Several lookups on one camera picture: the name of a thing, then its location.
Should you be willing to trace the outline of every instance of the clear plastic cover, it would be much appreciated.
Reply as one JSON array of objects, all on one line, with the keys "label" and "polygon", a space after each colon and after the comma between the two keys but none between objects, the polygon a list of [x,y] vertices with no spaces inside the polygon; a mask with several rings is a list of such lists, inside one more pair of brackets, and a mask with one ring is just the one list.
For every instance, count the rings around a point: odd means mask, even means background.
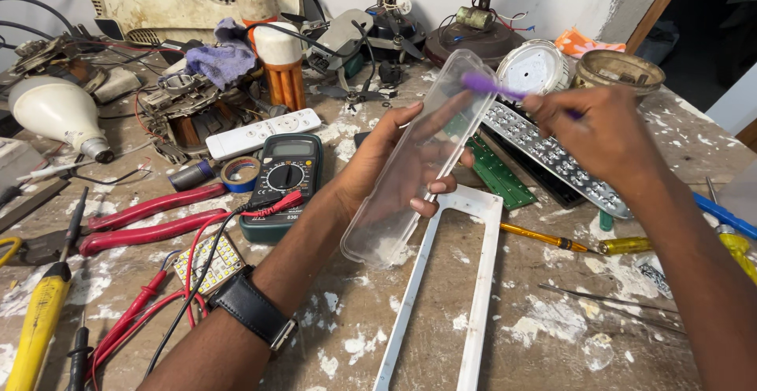
[{"label": "clear plastic cover", "polygon": [[449,57],[423,100],[422,112],[405,128],[373,192],[341,238],[341,251],[348,259],[383,270],[400,257],[420,217],[410,200],[434,199],[426,186],[452,171],[494,101],[494,94],[473,93],[462,85],[460,78],[469,71],[495,78],[468,49]]}]

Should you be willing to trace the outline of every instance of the purple cloth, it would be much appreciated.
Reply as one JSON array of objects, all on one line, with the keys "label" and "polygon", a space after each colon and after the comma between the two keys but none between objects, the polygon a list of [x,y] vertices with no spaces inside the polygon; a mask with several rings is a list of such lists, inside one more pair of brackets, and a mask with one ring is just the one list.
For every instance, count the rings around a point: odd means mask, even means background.
[{"label": "purple cloth", "polygon": [[230,17],[219,22],[213,36],[220,46],[205,44],[204,47],[190,49],[185,56],[186,67],[174,75],[203,74],[222,91],[228,91],[239,85],[241,78],[255,68],[255,55],[244,41],[244,28]]}]

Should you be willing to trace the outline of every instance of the wristwatch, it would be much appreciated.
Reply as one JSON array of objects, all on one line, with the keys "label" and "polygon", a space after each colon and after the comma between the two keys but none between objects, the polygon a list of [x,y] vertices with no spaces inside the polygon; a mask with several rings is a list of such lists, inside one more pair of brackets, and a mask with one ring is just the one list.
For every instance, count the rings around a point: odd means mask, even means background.
[{"label": "wristwatch", "polygon": [[287,318],[248,280],[255,269],[245,265],[223,283],[208,301],[211,309],[221,307],[246,328],[266,341],[271,350],[278,351],[287,338],[297,333],[297,320]]}]

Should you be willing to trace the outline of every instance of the workbench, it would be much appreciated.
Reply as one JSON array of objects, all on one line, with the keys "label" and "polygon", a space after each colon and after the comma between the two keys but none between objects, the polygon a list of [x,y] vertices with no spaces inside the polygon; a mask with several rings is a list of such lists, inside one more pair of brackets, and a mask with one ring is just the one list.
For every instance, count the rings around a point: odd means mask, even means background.
[{"label": "workbench", "polygon": [[[118,59],[112,53],[99,57]],[[165,65],[158,55],[146,59],[154,65]],[[155,82],[156,76],[139,64],[128,69],[149,84]],[[369,70],[370,67],[365,67],[350,84],[362,84]],[[393,107],[400,107],[422,99],[437,73],[438,69],[428,62],[407,66],[406,82],[398,86],[398,97],[388,101]],[[6,79],[0,76],[0,84]],[[306,92],[311,93],[307,97],[308,107],[325,124],[315,134],[323,141],[323,180],[327,182],[354,154],[353,135],[371,130],[387,108],[380,101],[366,102],[352,111],[344,100],[314,91],[312,86],[323,82],[321,76],[306,70],[305,82]],[[378,77],[374,82],[380,84]],[[101,111],[102,116],[134,112],[134,96],[113,102]],[[727,183],[757,158],[666,88],[648,96],[640,111],[672,171],[697,192],[706,194],[705,175],[716,185]],[[116,153],[147,139],[134,117],[101,120],[100,125]],[[50,155],[60,144],[25,130],[16,138],[30,141],[43,155]],[[599,210],[591,203],[563,210],[505,154],[493,148],[538,198],[538,202],[512,212],[503,211],[506,221],[591,246],[602,239],[643,235],[639,224],[632,220],[616,220],[612,231],[601,231]],[[53,162],[68,163],[75,157],[76,153],[64,146]],[[152,173],[146,177],[142,177],[144,173],[136,174],[114,186],[93,186],[72,179],[61,195],[0,237],[31,238],[65,229],[84,185],[91,187],[85,218],[110,214],[173,193],[166,176],[179,166],[168,163],[149,147],[112,164],[87,165],[79,173],[100,180],[112,179],[148,159],[147,168]],[[486,190],[474,172],[455,168],[454,173],[460,184]],[[48,179],[26,186],[24,195],[6,206],[0,216],[51,182]],[[157,214],[132,227],[173,221],[179,214],[211,208],[233,209],[247,199],[246,195],[227,193]],[[259,263],[271,251],[272,246],[246,242],[237,221],[231,224],[228,232],[248,263]],[[281,356],[270,362],[260,380],[260,389],[371,389],[425,224],[421,221],[400,264],[389,270],[370,270],[364,264],[347,260],[335,248],[297,311],[300,331]],[[455,388],[483,230],[478,218],[454,211],[442,215],[394,372],[393,389]],[[100,340],[112,327],[140,287],[155,276],[166,254],[187,249],[193,236],[194,233],[188,233],[164,242],[110,249],[88,259],[72,257],[69,261],[74,271],[73,285],[39,389],[63,390],[67,386],[70,359],[66,353],[73,345],[82,313],[91,330],[92,345],[92,341]],[[479,389],[701,389],[685,337],[537,287],[539,283],[554,283],[565,289],[674,307],[673,301],[659,295],[632,266],[636,259],[648,254],[602,258],[506,233],[500,233],[498,246]],[[0,384],[5,383],[12,367],[30,292],[46,270],[47,267],[0,270]],[[168,283],[163,294],[180,287],[175,277]],[[98,375],[101,388],[121,391],[139,385],[180,303],[174,302],[158,312],[110,358]],[[183,320],[166,350],[188,330]],[[208,360],[207,367],[222,368],[212,363]]]}]

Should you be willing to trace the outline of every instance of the green circuit board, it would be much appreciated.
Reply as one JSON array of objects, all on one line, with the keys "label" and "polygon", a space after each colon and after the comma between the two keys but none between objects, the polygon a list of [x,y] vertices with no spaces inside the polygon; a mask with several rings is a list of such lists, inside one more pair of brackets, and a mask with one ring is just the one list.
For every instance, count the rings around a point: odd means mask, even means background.
[{"label": "green circuit board", "polygon": [[502,163],[480,136],[473,134],[466,145],[473,149],[475,164],[473,170],[489,187],[491,193],[502,196],[507,209],[515,209],[536,202],[536,197],[526,186]]}]

